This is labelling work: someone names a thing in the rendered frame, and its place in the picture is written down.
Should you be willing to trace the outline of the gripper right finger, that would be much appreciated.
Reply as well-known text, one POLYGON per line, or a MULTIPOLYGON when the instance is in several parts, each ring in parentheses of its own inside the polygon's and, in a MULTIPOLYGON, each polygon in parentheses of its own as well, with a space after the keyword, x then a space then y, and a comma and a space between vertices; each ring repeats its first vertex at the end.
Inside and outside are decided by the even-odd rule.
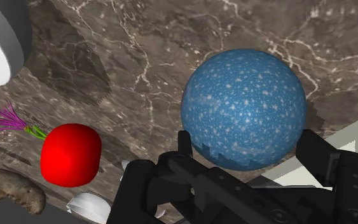
POLYGON ((334 192, 334 224, 358 224, 358 153, 338 150, 305 129, 296 145, 296 158, 324 187, 334 192))

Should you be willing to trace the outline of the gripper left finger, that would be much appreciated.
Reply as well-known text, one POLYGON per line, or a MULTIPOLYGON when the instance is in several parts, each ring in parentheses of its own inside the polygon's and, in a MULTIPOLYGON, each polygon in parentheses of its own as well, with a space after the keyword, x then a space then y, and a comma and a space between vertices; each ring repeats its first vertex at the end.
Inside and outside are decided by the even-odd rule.
POLYGON ((198 208, 191 185, 168 167, 176 155, 192 156, 190 134, 178 132, 178 150, 162 153, 155 164, 150 160, 133 160, 123 174, 106 224, 164 224, 155 217, 157 206, 172 204, 188 221, 198 208))

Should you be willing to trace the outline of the white bowl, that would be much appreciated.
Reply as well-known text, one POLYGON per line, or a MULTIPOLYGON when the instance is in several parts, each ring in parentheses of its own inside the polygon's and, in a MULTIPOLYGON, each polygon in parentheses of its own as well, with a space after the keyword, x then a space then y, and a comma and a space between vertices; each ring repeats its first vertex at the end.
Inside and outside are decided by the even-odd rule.
POLYGON ((92 192, 79 193, 66 205, 68 213, 76 213, 98 224, 106 224, 111 211, 109 203, 92 192))

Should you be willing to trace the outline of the red round vegetable, purple tuft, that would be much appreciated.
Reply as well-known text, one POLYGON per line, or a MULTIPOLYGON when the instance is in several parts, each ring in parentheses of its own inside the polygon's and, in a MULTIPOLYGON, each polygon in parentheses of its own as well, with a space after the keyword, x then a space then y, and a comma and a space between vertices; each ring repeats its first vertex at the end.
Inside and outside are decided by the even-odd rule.
POLYGON ((99 134, 87 125, 65 123, 46 133, 21 119, 8 101, 0 109, 2 130, 23 130, 43 140, 40 170, 42 177, 51 184, 79 187, 90 183, 98 173, 102 141, 99 134))

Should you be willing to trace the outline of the brown gnarled root lump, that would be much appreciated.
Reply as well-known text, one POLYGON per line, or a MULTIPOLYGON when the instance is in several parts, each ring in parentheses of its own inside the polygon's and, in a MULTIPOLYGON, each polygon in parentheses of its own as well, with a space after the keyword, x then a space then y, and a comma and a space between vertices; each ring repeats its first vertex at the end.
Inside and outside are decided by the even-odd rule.
POLYGON ((11 199, 29 214, 41 214, 46 205, 45 192, 29 178, 0 169, 0 200, 11 199))

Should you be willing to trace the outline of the blue white-speckled ball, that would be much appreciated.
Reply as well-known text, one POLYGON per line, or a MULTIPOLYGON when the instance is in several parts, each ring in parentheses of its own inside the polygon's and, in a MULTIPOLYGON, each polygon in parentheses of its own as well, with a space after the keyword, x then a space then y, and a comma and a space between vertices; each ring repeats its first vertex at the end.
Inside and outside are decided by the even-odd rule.
POLYGON ((296 146, 305 127, 305 92, 277 57, 228 50, 190 76, 181 121, 193 147, 209 162, 253 171, 278 162, 296 146))

